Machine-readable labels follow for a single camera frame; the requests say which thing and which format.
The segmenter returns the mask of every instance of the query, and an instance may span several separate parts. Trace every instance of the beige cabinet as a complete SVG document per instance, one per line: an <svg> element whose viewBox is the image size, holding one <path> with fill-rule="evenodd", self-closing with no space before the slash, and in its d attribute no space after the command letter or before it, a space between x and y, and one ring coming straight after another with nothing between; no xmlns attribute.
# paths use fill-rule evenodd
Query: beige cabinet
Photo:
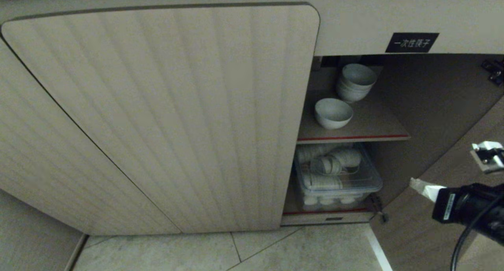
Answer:
<svg viewBox="0 0 504 271"><path fill-rule="evenodd" d="M0 43L0 188L87 234L178 233Z"/></svg>
<svg viewBox="0 0 504 271"><path fill-rule="evenodd" d="M309 5L188 7L2 34L114 173L195 233L280 226L318 26Z"/></svg>

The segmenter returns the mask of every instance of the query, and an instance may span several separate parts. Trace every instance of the stacked bowls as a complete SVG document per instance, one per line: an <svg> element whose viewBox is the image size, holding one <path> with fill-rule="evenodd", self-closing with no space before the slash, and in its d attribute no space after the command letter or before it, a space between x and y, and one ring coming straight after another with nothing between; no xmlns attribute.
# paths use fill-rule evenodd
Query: stacked bowls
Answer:
<svg viewBox="0 0 504 271"><path fill-rule="evenodd" d="M376 83L376 73L362 64L348 64L343 67L336 83L336 92L345 102L357 102L367 96Z"/></svg>

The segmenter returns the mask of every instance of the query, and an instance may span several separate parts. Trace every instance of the clear plastic container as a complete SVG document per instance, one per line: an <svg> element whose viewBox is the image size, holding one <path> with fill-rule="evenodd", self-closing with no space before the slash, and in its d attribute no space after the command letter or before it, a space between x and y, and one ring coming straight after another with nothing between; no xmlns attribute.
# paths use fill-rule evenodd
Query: clear plastic container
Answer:
<svg viewBox="0 0 504 271"><path fill-rule="evenodd" d="M304 211L351 210L372 192L383 187L382 179L374 168L364 146L352 145L362 161L358 167L346 168L335 176L324 176L310 171L309 162L299 163L296 151L296 194Z"/></svg>

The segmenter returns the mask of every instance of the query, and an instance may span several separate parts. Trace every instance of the gray floor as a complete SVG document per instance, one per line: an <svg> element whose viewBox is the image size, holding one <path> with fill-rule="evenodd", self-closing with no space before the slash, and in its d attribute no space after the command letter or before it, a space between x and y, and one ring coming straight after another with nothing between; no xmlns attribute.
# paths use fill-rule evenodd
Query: gray floor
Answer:
<svg viewBox="0 0 504 271"><path fill-rule="evenodd" d="M268 232L90 237L74 271L381 271L370 234L369 224L351 224Z"/></svg>

